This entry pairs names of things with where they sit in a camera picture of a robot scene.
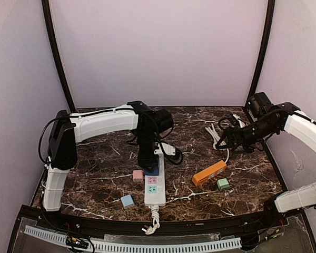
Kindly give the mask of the blue cube socket adapter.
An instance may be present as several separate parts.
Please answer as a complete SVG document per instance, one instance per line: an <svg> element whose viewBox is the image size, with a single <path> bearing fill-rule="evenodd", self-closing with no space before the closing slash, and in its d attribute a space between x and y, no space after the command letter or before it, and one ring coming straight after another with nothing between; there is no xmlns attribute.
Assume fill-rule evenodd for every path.
<svg viewBox="0 0 316 253"><path fill-rule="evenodd" d="M144 169L146 176L158 176L159 175L159 157L156 158L156 163L152 167Z"/></svg>

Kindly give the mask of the pink plug adapter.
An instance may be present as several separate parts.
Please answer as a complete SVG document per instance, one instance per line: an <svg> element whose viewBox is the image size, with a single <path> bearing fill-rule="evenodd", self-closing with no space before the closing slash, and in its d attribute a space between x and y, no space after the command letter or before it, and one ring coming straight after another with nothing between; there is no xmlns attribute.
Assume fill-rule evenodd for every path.
<svg viewBox="0 0 316 253"><path fill-rule="evenodd" d="M133 182L142 182L144 180L144 174L142 170L133 170L132 174Z"/></svg>

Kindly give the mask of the white multicolour power strip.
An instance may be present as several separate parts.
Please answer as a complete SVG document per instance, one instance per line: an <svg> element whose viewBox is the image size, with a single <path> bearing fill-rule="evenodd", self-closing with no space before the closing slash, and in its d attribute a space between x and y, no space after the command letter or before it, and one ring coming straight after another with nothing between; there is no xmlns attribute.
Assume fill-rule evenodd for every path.
<svg viewBox="0 0 316 253"><path fill-rule="evenodd" d="M166 204L164 156L159 157L159 175L145 175L144 204L146 206Z"/></svg>

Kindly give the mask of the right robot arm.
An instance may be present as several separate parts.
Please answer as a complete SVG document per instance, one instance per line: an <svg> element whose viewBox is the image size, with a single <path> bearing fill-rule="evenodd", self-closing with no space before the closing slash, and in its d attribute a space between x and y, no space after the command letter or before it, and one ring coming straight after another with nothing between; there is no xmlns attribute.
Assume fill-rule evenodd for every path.
<svg viewBox="0 0 316 253"><path fill-rule="evenodd" d="M291 102L273 104L264 92L248 98L247 110L254 121L244 127L234 124L220 127L222 134L215 147L251 153L256 144L265 144L273 135L284 132L316 154L316 121ZM271 198L267 203L276 213L296 209L316 209L316 181L288 190Z"/></svg>

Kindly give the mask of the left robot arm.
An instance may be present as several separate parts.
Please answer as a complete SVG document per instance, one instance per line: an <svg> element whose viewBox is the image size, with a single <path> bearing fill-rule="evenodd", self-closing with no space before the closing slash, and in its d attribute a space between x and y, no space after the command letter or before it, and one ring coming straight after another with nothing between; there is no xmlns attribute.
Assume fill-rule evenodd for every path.
<svg viewBox="0 0 316 253"><path fill-rule="evenodd" d="M152 109L134 101L112 109L86 113L61 110L46 125L50 129L47 153L41 156L46 176L41 205L47 212L59 211L65 181L84 161L91 182L114 180L116 173L129 177L140 169L156 179L156 190L145 188L152 202L164 206L157 195L165 193L167 163L176 164L180 153L161 135L173 129L166 109Z"/></svg>

